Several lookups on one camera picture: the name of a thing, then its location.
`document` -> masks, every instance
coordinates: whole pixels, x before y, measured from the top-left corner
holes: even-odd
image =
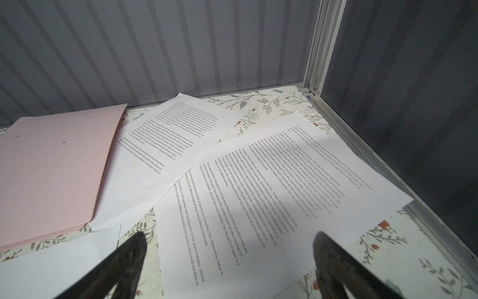
[[[22,117],[0,137],[0,251],[78,230],[93,218],[126,104]]]
[[[90,227],[124,235],[241,116],[180,93],[124,127]]]
[[[116,249],[119,232],[89,233],[0,263],[0,298],[55,298]]]
[[[215,145],[155,205],[164,296],[271,298],[412,199],[294,113]]]

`red flower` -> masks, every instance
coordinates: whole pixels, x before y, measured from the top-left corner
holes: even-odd
[[[388,230],[388,227],[390,226],[390,223],[388,223],[386,220],[380,222],[379,227],[381,227],[384,230]]]

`blank white paper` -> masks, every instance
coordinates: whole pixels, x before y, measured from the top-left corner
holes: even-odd
[[[119,132],[104,174],[94,230],[124,235],[242,114],[179,94]]]
[[[271,298],[412,199],[294,113],[215,145],[155,205],[164,296]]]
[[[0,298],[55,298],[116,249],[119,232],[89,233],[0,263]]]

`dark stripe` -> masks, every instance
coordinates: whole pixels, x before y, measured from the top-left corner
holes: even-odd
[[[287,46],[287,33],[289,32],[289,20],[291,17],[292,0],[285,3],[284,24],[282,26],[281,53],[279,55],[279,72],[277,74],[277,85],[282,84],[282,73],[284,72],[285,48]]]
[[[360,41],[360,45],[358,46],[357,53],[355,54],[354,63],[352,64],[352,68],[350,69],[350,73],[348,74],[347,83],[344,86],[344,90],[342,91],[342,96],[340,97],[340,101],[338,104],[337,112],[340,114],[342,108],[344,107],[345,99],[347,97],[348,91],[350,89],[350,85],[352,84],[352,80],[355,77],[355,72],[357,71],[357,66],[359,65],[360,58],[362,57],[363,50],[365,45],[367,44],[367,40],[369,39],[370,31],[372,30],[372,26],[377,18],[377,14],[379,12],[380,4],[382,3],[381,0],[375,0],[375,4],[373,5],[372,12],[370,13],[370,18],[365,27],[365,31],[362,36],[362,40]]]
[[[317,0],[310,1],[309,15],[307,16],[307,26],[305,28],[304,42],[302,43],[302,52],[300,54],[299,71],[297,72],[297,82],[303,82],[305,79],[304,67],[305,67],[305,64],[307,63],[307,53],[311,51],[311,49],[308,48],[307,46],[309,44],[309,40],[311,40],[311,38],[309,37],[310,37],[310,32],[312,31],[312,24],[314,21],[316,5],[317,5]]]
[[[85,0],[85,4],[88,7],[88,10],[90,11],[91,17],[93,18],[93,22],[95,22],[95,25],[98,28],[99,34],[101,34],[101,37],[103,38],[103,41],[105,42],[106,47],[108,48],[109,53],[111,54],[111,57],[113,58],[113,61],[116,64],[116,68],[121,74],[121,77],[123,78],[123,81],[126,84],[128,91],[131,94],[131,98],[134,100],[135,105],[139,106],[140,101],[138,100],[138,97],[136,96],[136,92],[134,92],[133,86],[131,85],[130,80],[128,79],[128,76],[126,75],[126,72],[124,71],[123,65],[121,64],[121,61],[119,60],[120,58],[118,57],[118,54],[116,54],[113,44],[111,43],[111,40],[109,39],[108,34],[106,33],[105,27],[103,27],[103,23],[101,23],[101,20],[99,19],[98,13],[96,12],[95,7],[93,6],[93,3],[91,2],[91,0]]]
[[[27,47],[27,45],[23,42],[23,40],[18,36],[18,34],[15,32],[15,30],[10,26],[10,24],[7,22],[7,20],[1,14],[0,14],[0,23],[5,27],[5,29],[7,29],[8,33],[10,33],[10,35],[17,42],[17,44],[20,46],[20,48],[22,48],[22,50],[25,52],[25,54],[31,60],[31,62],[40,71],[40,73],[45,77],[45,79],[48,81],[48,83],[50,83],[50,85],[53,87],[53,89],[56,91],[56,93],[60,96],[60,98],[63,100],[63,102],[68,106],[68,104],[69,104],[68,99],[63,94],[63,92],[58,87],[58,85],[53,81],[53,78],[50,77],[50,75],[46,72],[46,70],[40,64],[38,59],[36,59],[35,55],[33,55],[33,53],[30,51],[30,49]]]
[[[344,30],[342,30],[342,32],[344,33],[344,35],[342,36],[342,38],[340,39],[340,41],[338,43],[335,44],[334,48],[335,49],[339,49],[338,51],[338,55],[337,57],[335,58],[335,61],[340,61],[341,59],[343,59],[344,55],[345,55],[345,50],[347,49],[347,47],[345,47],[345,44],[347,42],[347,39],[350,35],[352,35],[354,32],[350,30],[350,28],[352,27],[352,18],[353,16],[356,14],[355,12],[355,9],[357,7],[357,3],[359,2],[360,0],[353,0],[352,3],[351,3],[351,7],[350,7],[350,13],[348,14],[347,18],[344,20],[344,17],[342,17],[342,23],[345,21],[347,22],[347,24],[345,25],[345,28]],[[333,82],[334,82],[334,78],[335,78],[335,75],[337,73],[337,70],[338,70],[338,67],[337,65],[335,65],[335,67],[329,67],[328,69],[328,73],[327,73],[327,80],[328,80],[328,85],[330,86],[333,86]]]
[[[171,84],[173,86],[174,94],[178,94],[179,93],[178,83],[176,81],[176,76],[174,75],[173,65],[171,64],[171,60],[169,58],[168,48],[166,47],[166,43],[164,42],[163,31],[161,30],[161,26],[159,25],[156,8],[152,0],[146,0],[146,3],[148,4],[148,9],[150,11],[152,24],[154,26],[154,30],[156,31],[156,36],[158,38],[159,46],[161,47],[161,52],[163,53],[164,62],[166,63],[166,68],[168,70],[169,78],[171,79]]]
[[[19,73],[19,71],[15,68],[13,64],[8,61],[8,59],[3,55],[2,52],[0,52],[0,60],[3,61],[3,63],[12,71],[12,73],[20,80],[23,85],[28,89],[28,91],[36,98],[37,101],[43,106],[45,111],[47,111],[49,114],[53,114],[52,109],[48,104],[40,97],[38,92],[27,82],[27,80]]]
[[[32,116],[32,114],[25,108],[25,106],[22,105],[22,103],[20,103],[20,101],[14,96],[12,95],[8,89],[3,86],[3,84],[0,83],[0,90],[3,91],[10,99],[12,102],[15,103],[15,105],[18,106],[18,108],[20,108],[20,110],[23,111],[23,113],[25,113],[25,115],[27,116]]]
[[[0,108],[0,115],[3,116],[9,122],[9,124],[14,123],[13,119],[7,113],[5,113],[5,111],[3,111],[1,108]]]
[[[236,46],[236,82],[237,91],[242,90],[242,78],[240,69],[240,32],[239,32],[239,0],[232,0],[234,14],[234,45]]]
[[[448,198],[444,203],[440,204],[434,209],[434,212],[443,218],[464,207],[476,198],[478,198],[478,177]]]
[[[128,17],[128,13],[126,12],[124,3],[122,0],[116,0],[116,4],[119,8],[119,12],[121,13],[121,17],[123,18],[123,22],[126,26],[126,29],[128,30],[128,35],[130,36],[131,42],[133,43],[133,47],[134,47],[134,50],[136,51],[136,55],[138,56],[138,59],[140,60],[141,67],[143,68],[143,72],[146,76],[146,79],[148,80],[149,86],[154,95],[154,99],[156,100],[156,103],[160,103],[161,101],[159,99],[158,90],[156,90],[156,86],[154,85],[154,82],[152,80],[151,73],[149,72],[148,65],[146,63],[146,60],[144,59],[144,55],[143,55],[143,52],[141,51],[140,43],[138,42],[138,39],[136,38],[136,34],[134,33],[134,30],[133,30],[133,25],[131,24],[130,18]]]
[[[63,19],[63,21],[65,22],[66,24],[66,27],[68,28],[68,30],[70,31],[71,35],[73,36],[73,38],[75,39],[76,43],[78,44],[81,52],[83,53],[83,55],[85,56],[86,60],[88,61],[91,69],[93,70],[93,72],[95,73],[96,77],[98,78],[98,81],[100,82],[101,86],[103,87],[103,89],[105,90],[106,94],[108,95],[109,97],[109,100],[111,101],[111,103],[113,105],[117,105],[118,103],[116,102],[116,99],[115,97],[113,96],[113,93],[111,92],[111,90],[109,89],[108,85],[106,84],[106,81],[105,79],[103,78],[103,76],[101,75],[98,67],[96,66],[95,62],[93,61],[93,58],[91,58],[91,55],[90,53],[88,52],[88,50],[86,49],[85,45],[83,44],[83,41],[81,40],[80,36],[78,35],[78,32],[76,32],[73,24],[71,23],[70,19],[68,18],[68,15],[66,14],[66,11],[63,9],[63,7],[61,6],[60,4],[60,1],[59,0],[52,0],[53,2],[53,5],[56,7],[56,10],[58,11],[58,13],[60,14],[61,18]]]
[[[264,55],[264,22],[266,19],[266,0],[259,2],[259,54],[257,58],[257,88],[262,87],[262,59]]]
[[[178,7],[179,20],[183,28],[184,43],[186,44],[187,57],[189,58],[189,65],[191,67],[191,75],[193,76],[194,87],[196,88],[196,96],[201,95],[201,88],[199,87],[199,79],[197,78],[196,64],[194,63],[193,47],[191,46],[191,39],[189,38],[189,30],[187,28],[186,14],[184,12],[184,5],[182,0],[176,0]]]
[[[357,115],[355,116],[354,130],[356,132],[359,132],[363,127],[373,104],[377,100],[383,83],[390,73],[393,63],[395,62],[395,59],[397,58],[397,55],[415,22],[415,18],[417,17],[423,2],[424,0],[407,0],[405,8],[395,24],[390,40],[385,47],[385,51],[380,58],[380,62],[375,69],[375,74],[373,75],[371,84],[369,85],[369,88],[367,88],[363,101],[357,111]]]
[[[214,33],[214,19],[212,17],[211,0],[205,0],[207,26],[209,28],[209,41],[211,43],[212,65],[214,67],[214,77],[216,78],[217,93],[221,92],[221,78],[219,74],[219,63],[217,62],[216,34]]]
[[[406,180],[412,176],[433,154],[446,138],[465,120],[472,111],[478,107],[478,84],[475,86],[460,106],[453,112],[453,114],[440,127],[438,132],[430,139],[425,146],[423,146],[415,159],[411,161],[408,166],[402,171],[400,177]]]
[[[397,113],[395,113],[395,116],[393,117],[392,121],[387,127],[387,130],[385,131],[385,133],[382,135],[379,142],[377,143],[375,152],[377,152],[378,154],[380,154],[383,150],[385,150],[385,146],[388,144],[393,133],[398,128],[399,124],[402,122],[403,118],[407,114],[408,109],[412,105],[413,101],[416,99],[418,94],[422,91],[423,87],[428,82],[428,80],[430,80],[430,77],[435,71],[435,68],[439,65],[439,63],[447,54],[448,49],[450,48],[455,38],[458,36],[458,33],[460,32],[461,28],[465,25],[465,23],[471,17],[471,14],[475,10],[477,2],[476,1],[473,2],[474,7],[472,7],[472,4],[470,2],[471,1],[467,1],[466,3],[464,3],[460,12],[456,15],[452,24],[448,28],[448,31],[445,33],[445,35],[442,37],[442,39],[438,43],[438,46],[435,48],[432,56],[430,57],[427,64],[423,68],[423,71],[418,76],[412,88],[405,96],[405,100],[403,100],[402,105],[398,109]]]
[[[81,84],[80,80],[78,79],[78,77],[76,76],[75,72],[72,70],[72,68],[70,67],[70,65],[68,64],[68,62],[65,60],[65,58],[63,57],[63,55],[61,54],[60,50],[56,47],[55,43],[53,42],[52,38],[50,37],[50,35],[48,35],[48,33],[46,32],[45,28],[43,27],[43,25],[40,23],[40,21],[38,20],[38,18],[35,16],[35,14],[33,13],[32,9],[30,8],[30,6],[27,4],[27,2],[25,0],[18,0],[18,2],[23,6],[23,9],[25,10],[25,12],[28,14],[28,16],[30,17],[30,19],[32,20],[32,22],[35,24],[36,28],[38,29],[38,31],[40,31],[40,34],[43,36],[43,38],[45,39],[45,41],[48,43],[48,45],[50,46],[50,48],[53,50],[53,52],[55,53],[56,55],[56,58],[58,58],[58,60],[60,61],[60,63],[63,65],[63,67],[66,69],[66,71],[68,72],[68,74],[71,76],[71,78],[73,79],[73,81],[76,83],[76,85],[78,86],[78,88],[80,89],[81,93],[83,94],[83,96],[85,97],[85,99],[88,101],[88,103],[90,104],[91,107],[93,108],[96,108],[96,104],[93,102],[93,100],[91,99],[90,95],[87,93],[87,90],[85,89],[85,87],[83,86],[83,84]],[[73,107],[73,105],[70,103],[70,101],[68,101],[68,99],[65,97],[63,99],[65,101],[65,104],[70,108],[71,111],[76,111],[76,109]]]

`floral pattern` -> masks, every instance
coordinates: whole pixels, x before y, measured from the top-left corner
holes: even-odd
[[[252,127],[267,124],[296,111],[328,135],[336,135],[334,129],[295,86],[249,91],[202,100],[225,109],[240,111],[244,115],[222,141],[242,134]],[[152,109],[154,107],[125,111],[120,126],[124,127],[136,121]],[[118,242],[121,245],[135,232],[144,232],[146,235],[148,251],[136,291],[136,296],[144,299],[164,298],[161,261],[155,228],[154,209],[151,209]],[[12,258],[67,242],[90,232],[91,229],[86,225],[76,232],[12,248],[0,252],[0,262],[8,262]],[[393,290],[403,295],[404,298],[421,298],[424,290],[427,292],[427,298],[464,299],[477,297],[465,278],[456,271],[404,210],[397,211],[387,220],[370,229],[354,243],[347,246],[346,250]],[[429,261],[440,266],[433,266]],[[423,275],[420,270],[427,270],[429,275]],[[315,271],[306,273],[286,289],[278,290],[280,293],[274,298],[321,298],[320,291],[313,288],[314,280]]]

